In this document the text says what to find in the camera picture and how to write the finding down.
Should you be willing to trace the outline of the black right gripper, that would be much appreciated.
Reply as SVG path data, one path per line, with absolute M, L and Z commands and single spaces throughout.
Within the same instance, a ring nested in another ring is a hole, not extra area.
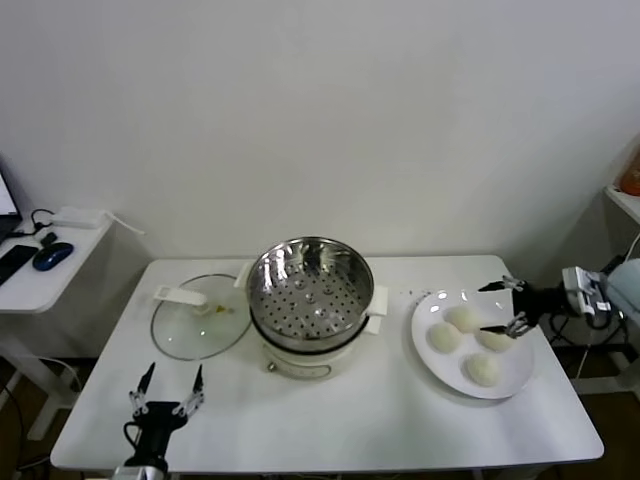
M 563 283 L 554 287 L 538 288 L 523 280 L 503 276 L 478 289 L 479 293 L 512 290 L 513 312 L 516 315 L 506 325 L 484 326 L 482 332 L 517 339 L 537 325 L 544 315 L 568 313 L 568 297 Z

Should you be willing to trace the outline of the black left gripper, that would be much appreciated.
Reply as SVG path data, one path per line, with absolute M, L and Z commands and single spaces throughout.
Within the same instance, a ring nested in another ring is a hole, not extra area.
M 135 390 L 129 392 L 133 408 L 133 422 L 139 434 L 135 453 L 147 457 L 164 457 L 172 434 L 186 425 L 185 416 L 193 416 L 204 403 L 203 366 L 200 365 L 191 393 L 181 403 L 151 401 L 146 393 L 151 383 L 156 363 L 153 362 L 142 375 Z

